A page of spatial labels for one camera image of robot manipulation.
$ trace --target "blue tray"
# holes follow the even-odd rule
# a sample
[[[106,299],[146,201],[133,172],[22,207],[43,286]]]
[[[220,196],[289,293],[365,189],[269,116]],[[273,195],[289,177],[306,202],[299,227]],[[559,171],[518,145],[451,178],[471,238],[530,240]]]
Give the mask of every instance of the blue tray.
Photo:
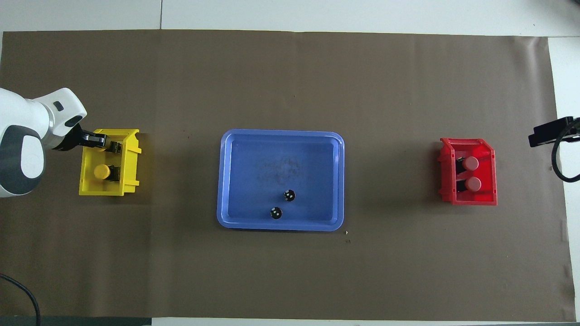
[[[344,220],[345,142],[322,131],[232,129],[222,137],[217,219],[235,229],[334,231]],[[284,200],[293,190],[296,199]],[[282,209],[273,219],[270,210]]]

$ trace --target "red container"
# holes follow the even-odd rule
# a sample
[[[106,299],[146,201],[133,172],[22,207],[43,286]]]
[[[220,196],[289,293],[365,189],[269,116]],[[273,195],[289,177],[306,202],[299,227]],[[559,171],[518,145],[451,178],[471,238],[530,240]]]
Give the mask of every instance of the red container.
[[[479,139],[441,138],[441,194],[453,205],[497,205],[495,151]]]

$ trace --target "brown paper sheet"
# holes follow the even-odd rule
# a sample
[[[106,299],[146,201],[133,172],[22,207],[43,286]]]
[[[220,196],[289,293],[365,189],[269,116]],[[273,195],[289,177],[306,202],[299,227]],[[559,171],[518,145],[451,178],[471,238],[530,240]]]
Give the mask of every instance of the brown paper sheet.
[[[45,314],[575,320],[562,182],[550,148],[527,143],[556,117],[546,38],[6,32],[1,64],[0,86],[24,97],[72,89],[85,129],[142,132],[135,194],[78,196],[76,148],[0,201],[0,270]],[[342,135],[343,226],[220,226],[231,128]],[[440,137],[495,147],[497,207],[441,201]],[[31,313],[0,291],[1,315]]]

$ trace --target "yellow container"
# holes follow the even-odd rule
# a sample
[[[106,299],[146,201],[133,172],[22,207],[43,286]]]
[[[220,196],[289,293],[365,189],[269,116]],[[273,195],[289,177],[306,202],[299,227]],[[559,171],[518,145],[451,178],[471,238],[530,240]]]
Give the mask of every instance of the yellow container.
[[[97,129],[112,141],[121,143],[120,153],[110,153],[102,148],[83,147],[79,195],[122,196],[134,193],[137,181],[137,155],[141,154],[135,136],[139,129]],[[103,180],[102,165],[121,167],[119,181]]]

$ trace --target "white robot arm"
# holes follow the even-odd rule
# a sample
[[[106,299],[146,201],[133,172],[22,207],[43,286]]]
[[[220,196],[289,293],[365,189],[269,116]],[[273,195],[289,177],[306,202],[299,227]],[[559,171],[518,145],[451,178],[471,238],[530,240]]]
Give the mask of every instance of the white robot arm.
[[[0,88],[0,197],[24,195],[38,185],[45,149],[82,145],[117,151],[106,135],[81,129],[84,117],[84,106],[68,88],[34,100]]]

